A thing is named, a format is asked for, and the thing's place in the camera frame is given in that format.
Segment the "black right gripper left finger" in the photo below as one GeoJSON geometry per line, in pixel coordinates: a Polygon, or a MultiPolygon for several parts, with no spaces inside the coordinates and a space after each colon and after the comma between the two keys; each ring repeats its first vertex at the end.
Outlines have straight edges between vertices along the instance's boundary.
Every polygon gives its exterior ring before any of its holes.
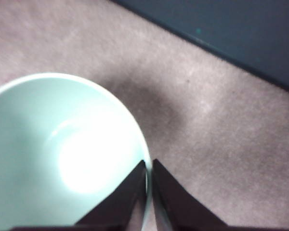
{"type": "Polygon", "coordinates": [[[127,231],[136,210],[136,228],[142,229],[147,201],[146,166],[141,160],[100,204],[71,226],[13,227],[13,231],[127,231]]]}

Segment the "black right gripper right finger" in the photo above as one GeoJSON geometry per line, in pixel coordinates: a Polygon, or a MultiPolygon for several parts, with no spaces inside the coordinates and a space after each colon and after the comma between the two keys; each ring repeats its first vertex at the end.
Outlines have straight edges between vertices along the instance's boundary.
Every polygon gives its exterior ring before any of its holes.
{"type": "Polygon", "coordinates": [[[159,231],[284,231],[281,227],[230,226],[194,198],[153,160],[153,201],[159,231]]]}

